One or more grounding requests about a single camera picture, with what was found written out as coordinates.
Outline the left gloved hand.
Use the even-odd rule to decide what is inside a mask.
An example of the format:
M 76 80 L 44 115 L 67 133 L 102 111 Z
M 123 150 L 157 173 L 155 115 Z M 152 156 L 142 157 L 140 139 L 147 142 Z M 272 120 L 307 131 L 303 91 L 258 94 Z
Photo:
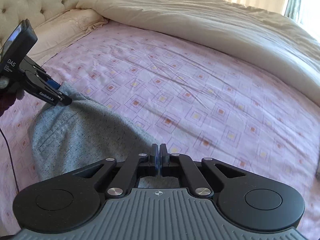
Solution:
M 3 94 L 1 95 L 1 116 L 15 103 L 16 100 L 22 100 L 24 97 L 24 90 L 22 88 L 8 88 L 9 83 L 10 79 L 8 77 L 1 77 L 1 93 Z

